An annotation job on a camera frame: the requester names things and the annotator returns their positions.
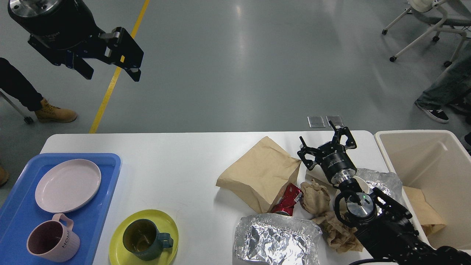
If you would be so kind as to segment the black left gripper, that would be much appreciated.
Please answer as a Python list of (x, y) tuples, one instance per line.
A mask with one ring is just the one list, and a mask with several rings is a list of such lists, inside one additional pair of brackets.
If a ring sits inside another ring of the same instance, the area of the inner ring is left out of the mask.
[(94, 70), (85, 59), (98, 59), (140, 81), (143, 50), (123, 27), (101, 30), (82, 0), (9, 0), (7, 11), (29, 32), (28, 43), (51, 64), (65, 65), (89, 80)]

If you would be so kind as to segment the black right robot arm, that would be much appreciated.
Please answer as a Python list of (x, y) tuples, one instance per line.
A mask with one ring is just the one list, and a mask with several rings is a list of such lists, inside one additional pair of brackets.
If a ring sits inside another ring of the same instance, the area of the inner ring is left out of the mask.
[(356, 265), (374, 262), (395, 262), (399, 265), (469, 265), (470, 255), (444, 245), (432, 248), (419, 239), (419, 232), (410, 222), (411, 212), (378, 188), (368, 192), (354, 178), (357, 168), (347, 155), (357, 147), (348, 127), (335, 127), (331, 141), (317, 148), (307, 146), (300, 138), (297, 152), (308, 170), (320, 165), (328, 182), (340, 193), (335, 197), (336, 218), (350, 228), (366, 248), (371, 259)]

